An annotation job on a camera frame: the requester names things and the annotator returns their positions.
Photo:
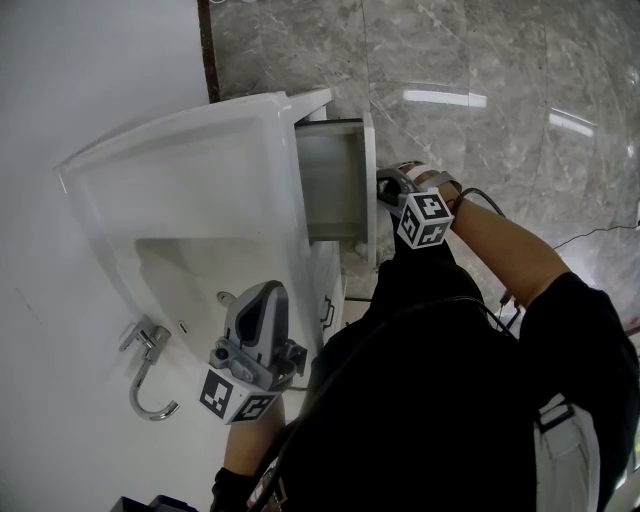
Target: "drawer handle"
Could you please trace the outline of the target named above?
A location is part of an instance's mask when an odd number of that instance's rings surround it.
[[[329,303],[329,306],[327,307],[327,316],[325,316],[322,320],[320,320],[320,323],[322,323],[323,331],[331,327],[331,324],[333,323],[333,317],[335,316],[335,312],[336,312],[336,307],[333,304],[331,304],[331,299],[325,295],[324,300]]]

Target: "floor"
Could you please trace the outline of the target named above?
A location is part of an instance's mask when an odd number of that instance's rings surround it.
[[[553,246],[635,224],[637,0],[227,0],[210,12],[222,99],[330,86],[330,118],[371,111],[379,166],[422,160],[447,170]],[[450,93],[449,103],[434,103],[433,92]],[[383,211],[379,223],[383,259],[393,254]],[[501,285],[449,241],[497,308]],[[559,252],[630,327],[640,314],[639,249],[629,229]],[[369,297],[375,272],[351,247],[342,256],[348,295]]]

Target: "chrome faucet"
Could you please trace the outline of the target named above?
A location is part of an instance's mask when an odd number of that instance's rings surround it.
[[[145,420],[161,421],[167,419],[180,407],[173,400],[164,409],[160,411],[147,411],[144,409],[138,401],[138,392],[144,378],[147,376],[149,367],[155,365],[164,349],[167,341],[171,337],[171,333],[162,326],[156,326],[148,316],[143,316],[138,324],[134,327],[133,331],[127,336],[122,345],[120,345],[120,352],[124,352],[129,348],[134,340],[138,340],[145,346],[145,352],[142,356],[142,366],[138,370],[133,382],[131,383],[131,389],[129,390],[129,401],[133,410]]]

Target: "white sink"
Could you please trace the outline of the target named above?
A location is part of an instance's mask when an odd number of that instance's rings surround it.
[[[317,95],[302,99],[263,94],[195,108],[57,168],[133,319],[146,314],[171,331],[159,367],[180,380],[193,381],[194,365],[223,334],[220,291],[237,296],[282,281],[289,337],[309,349],[309,360],[322,346],[293,127],[320,105]]]

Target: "black shirt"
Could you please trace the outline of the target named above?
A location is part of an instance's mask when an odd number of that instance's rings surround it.
[[[533,422],[562,393],[593,417],[602,510],[628,461],[640,404],[636,353],[608,296],[565,274],[531,304],[515,342],[471,303],[402,314],[456,295],[481,299],[452,263],[411,281],[406,272],[385,263],[367,314],[314,361],[306,418],[282,460],[281,509],[533,511]],[[223,481],[239,485],[224,470]]]

